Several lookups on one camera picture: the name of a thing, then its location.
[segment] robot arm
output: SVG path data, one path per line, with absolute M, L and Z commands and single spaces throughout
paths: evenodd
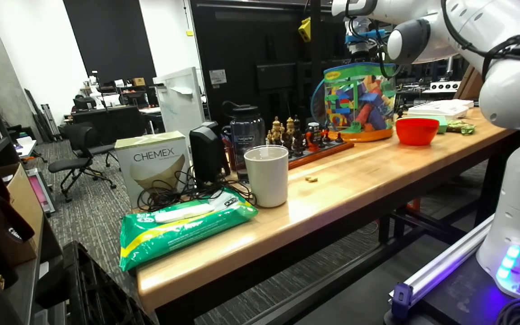
M 485 78 L 483 116 L 520 130 L 520 0 L 334 0 L 332 15 L 395 26 L 386 55 L 399 65 L 462 55 Z

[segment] orange bowl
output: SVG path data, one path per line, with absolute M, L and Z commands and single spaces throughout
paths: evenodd
M 438 130 L 436 120 L 427 118 L 406 118 L 395 121 L 400 145 L 406 147 L 427 147 Z

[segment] white machine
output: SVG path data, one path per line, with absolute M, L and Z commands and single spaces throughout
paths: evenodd
M 520 130 L 520 0 L 334 0 L 332 15 L 395 26 L 386 55 L 400 65 L 462 55 L 483 76 L 482 114 Z M 520 298 L 520 148 L 507 161 L 476 260 L 503 293 Z
M 166 132 L 189 132 L 204 123 L 202 92 L 193 67 L 153 78 Z

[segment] paper cup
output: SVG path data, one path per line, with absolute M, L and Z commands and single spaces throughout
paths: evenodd
M 276 208 L 288 197 L 288 150 L 254 147 L 243 154 L 249 186 L 260 208 Z

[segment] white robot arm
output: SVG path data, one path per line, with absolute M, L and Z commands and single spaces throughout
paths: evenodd
M 520 130 L 520 0 L 334 0 L 332 15 L 395 26 L 386 53 L 400 65 L 462 55 L 483 76 L 482 114 Z M 476 260 L 503 293 L 520 298 L 520 148 L 507 161 Z
M 334 0 L 332 15 L 395 26 L 386 55 L 399 65 L 462 55 L 485 78 L 483 116 L 520 130 L 520 0 Z M 507 40 L 512 44 L 494 53 Z

